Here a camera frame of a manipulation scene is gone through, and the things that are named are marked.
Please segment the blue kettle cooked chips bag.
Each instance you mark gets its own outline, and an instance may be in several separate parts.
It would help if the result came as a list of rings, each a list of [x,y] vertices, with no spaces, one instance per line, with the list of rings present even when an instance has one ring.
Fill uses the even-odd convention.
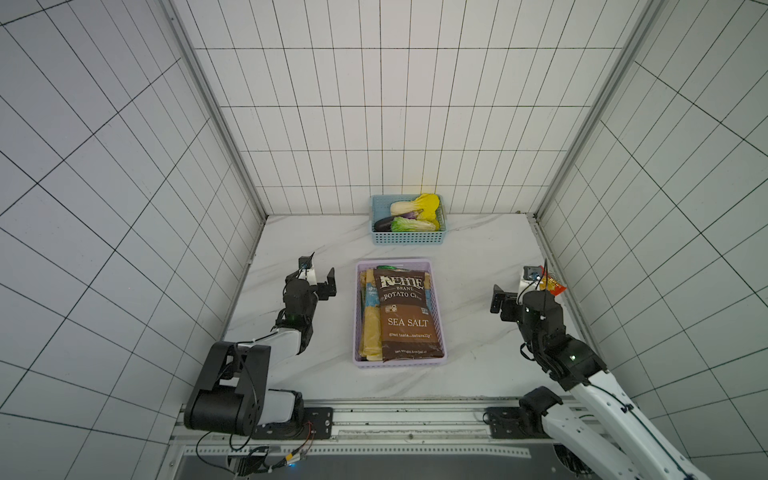
[[[358,351],[365,361],[382,362],[380,305],[373,269],[361,274],[361,285],[362,333]]]

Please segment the brown Kettle chips bag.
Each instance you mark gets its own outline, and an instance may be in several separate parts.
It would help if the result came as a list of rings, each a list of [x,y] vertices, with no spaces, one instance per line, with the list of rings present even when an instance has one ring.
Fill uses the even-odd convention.
[[[376,268],[374,277],[379,295],[383,362],[442,359],[445,352],[432,308],[430,275],[420,270]]]

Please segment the green Chuba cassava chips bag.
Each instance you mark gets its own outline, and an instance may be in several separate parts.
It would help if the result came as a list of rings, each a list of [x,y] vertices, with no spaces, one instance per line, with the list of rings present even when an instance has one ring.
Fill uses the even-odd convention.
[[[394,265],[378,265],[376,268],[380,270],[398,271],[398,272],[410,271],[408,268],[404,268],[402,266],[394,266]]]

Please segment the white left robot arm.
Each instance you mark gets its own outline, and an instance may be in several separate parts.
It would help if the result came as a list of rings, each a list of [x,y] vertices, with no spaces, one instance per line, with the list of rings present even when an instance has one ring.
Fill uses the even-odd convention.
[[[269,373],[307,349],[318,303],[336,294],[334,269],[323,282],[308,266],[288,275],[284,307],[269,334],[210,347],[184,408],[184,426],[248,438],[261,431],[301,434],[306,429],[302,394],[271,388]]]

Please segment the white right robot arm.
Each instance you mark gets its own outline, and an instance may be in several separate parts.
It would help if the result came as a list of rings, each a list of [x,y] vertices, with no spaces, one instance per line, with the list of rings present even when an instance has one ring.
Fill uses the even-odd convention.
[[[598,354],[567,333],[563,308],[550,291],[496,287],[490,311],[517,324],[522,356],[585,410],[577,414],[552,390],[538,387],[515,407],[485,411],[494,437],[550,438],[601,479],[705,478],[630,400]]]

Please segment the purple perforated basket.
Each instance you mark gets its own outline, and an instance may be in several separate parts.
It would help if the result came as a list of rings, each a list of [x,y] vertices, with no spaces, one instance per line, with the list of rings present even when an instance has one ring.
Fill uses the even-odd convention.
[[[362,333],[362,285],[361,274],[367,269],[376,269],[378,265],[394,265],[402,266],[410,270],[426,271],[431,277],[431,289],[432,289],[432,308],[437,321],[438,333],[443,343],[445,355],[442,359],[437,360],[421,360],[421,361],[405,361],[405,362],[368,362],[362,359],[359,354],[358,348],[361,340]],[[447,360],[447,345],[443,335],[443,329],[441,325],[440,309],[438,306],[438,298],[436,293],[436,287],[434,285],[434,276],[431,262],[426,258],[387,258],[387,259],[369,259],[360,261],[356,266],[358,274],[357,284],[357,297],[355,300],[355,315],[354,315],[354,340],[353,340],[353,363],[360,368],[395,368],[395,367],[413,367],[421,365],[440,365]]]

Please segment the light blue perforated basket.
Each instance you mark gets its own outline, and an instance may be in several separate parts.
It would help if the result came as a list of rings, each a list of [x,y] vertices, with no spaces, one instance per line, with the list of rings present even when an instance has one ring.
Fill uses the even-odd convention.
[[[443,199],[440,198],[440,207],[437,209],[437,219],[440,229],[436,232],[374,232],[373,225],[376,221],[392,216],[390,205],[398,201],[414,201],[420,195],[415,194],[386,194],[374,195],[370,198],[370,233],[375,244],[441,244],[447,233],[446,213]],[[416,214],[404,216],[416,219]]]

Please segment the red snack packet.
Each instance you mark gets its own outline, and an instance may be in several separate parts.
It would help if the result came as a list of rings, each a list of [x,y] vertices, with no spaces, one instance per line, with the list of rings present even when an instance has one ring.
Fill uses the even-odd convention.
[[[539,289],[542,291],[544,290],[549,291],[553,296],[558,296],[563,292],[565,292],[567,290],[567,287],[561,284],[555,278],[550,276],[545,276],[541,281]]]

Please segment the toy eggplant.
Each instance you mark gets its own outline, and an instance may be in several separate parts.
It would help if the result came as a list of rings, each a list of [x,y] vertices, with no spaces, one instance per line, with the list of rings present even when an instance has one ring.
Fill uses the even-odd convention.
[[[395,219],[396,219],[396,216],[389,216],[376,221],[373,225],[373,231],[374,232],[391,232],[392,225]]]

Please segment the green toy napa cabbage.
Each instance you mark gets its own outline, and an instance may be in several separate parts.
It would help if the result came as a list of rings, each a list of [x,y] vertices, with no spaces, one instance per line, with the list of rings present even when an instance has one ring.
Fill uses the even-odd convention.
[[[392,232],[436,232],[439,227],[431,221],[406,218],[404,216],[394,217],[391,223]]]

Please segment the white toy cabbage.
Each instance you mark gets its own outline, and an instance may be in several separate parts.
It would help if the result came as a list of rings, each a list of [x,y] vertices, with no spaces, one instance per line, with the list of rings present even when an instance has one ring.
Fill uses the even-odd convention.
[[[390,214],[392,216],[408,216],[415,212],[416,215],[422,210],[415,201],[398,201],[390,205]]]

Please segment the yellow toy cabbage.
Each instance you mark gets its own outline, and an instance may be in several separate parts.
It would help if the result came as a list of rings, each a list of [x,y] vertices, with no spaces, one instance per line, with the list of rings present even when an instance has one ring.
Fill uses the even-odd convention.
[[[429,222],[440,229],[440,223],[437,219],[437,209],[440,207],[440,198],[436,194],[427,193],[417,197],[414,201],[414,209],[418,212],[416,219],[423,222]]]

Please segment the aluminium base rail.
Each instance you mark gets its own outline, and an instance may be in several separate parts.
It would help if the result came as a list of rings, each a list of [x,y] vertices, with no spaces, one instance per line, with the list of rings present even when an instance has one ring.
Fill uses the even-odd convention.
[[[641,479],[597,419],[567,401],[552,438],[503,422],[516,398],[310,401],[310,440],[267,430],[250,442],[177,425],[160,479]]]

